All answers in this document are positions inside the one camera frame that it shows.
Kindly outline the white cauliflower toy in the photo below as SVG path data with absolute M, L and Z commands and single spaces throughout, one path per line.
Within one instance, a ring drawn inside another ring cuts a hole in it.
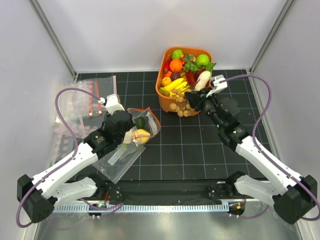
M 135 142 L 135 137 L 136 137 L 135 131 L 132 128 L 125 133 L 121 146 L 124 147 L 125 149 L 136 147 L 137 144 Z

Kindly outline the brown longan bunch toy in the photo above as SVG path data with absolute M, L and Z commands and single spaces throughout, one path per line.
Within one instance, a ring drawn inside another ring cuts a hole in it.
M 191 117 L 195 116 L 196 112 L 192 107 L 190 102 L 186 98 L 186 93 L 191 93 L 192 90 L 189 88 L 185 89 L 173 89 L 170 92 L 170 97 L 173 103 L 169 105 L 171 111 L 177 113 L 179 117 Z

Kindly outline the dark green avocado toy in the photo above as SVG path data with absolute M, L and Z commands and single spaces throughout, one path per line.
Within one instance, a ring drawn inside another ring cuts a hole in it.
M 138 129 L 143 129 L 146 125 L 146 119 L 144 116 L 139 116 L 134 119 L 135 125 Z

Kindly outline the yellow lemon toy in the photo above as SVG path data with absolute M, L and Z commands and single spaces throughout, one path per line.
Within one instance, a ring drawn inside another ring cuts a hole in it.
M 134 130 L 134 138 L 133 142 L 137 145 L 146 144 L 151 138 L 151 134 L 144 129 L 136 129 Z

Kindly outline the orange zipper clear bag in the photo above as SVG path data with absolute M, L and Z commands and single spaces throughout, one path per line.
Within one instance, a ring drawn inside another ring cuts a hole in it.
M 149 107 L 146 109 L 128 108 L 127 110 L 132 115 L 135 126 L 125 134 L 124 140 L 118 148 L 121 161 L 132 154 L 140 156 L 146 149 L 145 144 L 154 138 L 161 129 L 158 118 Z

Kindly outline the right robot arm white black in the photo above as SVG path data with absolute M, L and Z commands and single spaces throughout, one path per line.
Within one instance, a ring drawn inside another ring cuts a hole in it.
M 227 178 L 225 192 L 230 198 L 247 195 L 258 199 L 273 207 L 277 215 L 291 225 L 320 205 L 317 181 L 311 175 L 303 177 L 287 167 L 250 135 L 239 122 L 240 108 L 235 99 L 218 98 L 204 89 L 187 92 L 185 97 L 191 108 L 204 112 L 216 125 L 221 142 L 248 160 L 269 181 L 261 182 L 238 171 Z

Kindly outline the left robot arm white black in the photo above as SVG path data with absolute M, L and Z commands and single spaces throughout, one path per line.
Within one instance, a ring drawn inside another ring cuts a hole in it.
M 17 180 L 19 206 L 16 223 L 22 210 L 32 224 L 46 219 L 54 209 L 65 203 L 93 198 L 101 200 L 107 192 L 107 184 L 95 173 L 81 180 L 67 181 L 87 166 L 102 159 L 124 142 L 125 135 L 135 127 L 133 116 L 126 110 L 106 114 L 102 126 L 91 132 L 74 151 L 43 172 L 29 177 L 24 174 Z

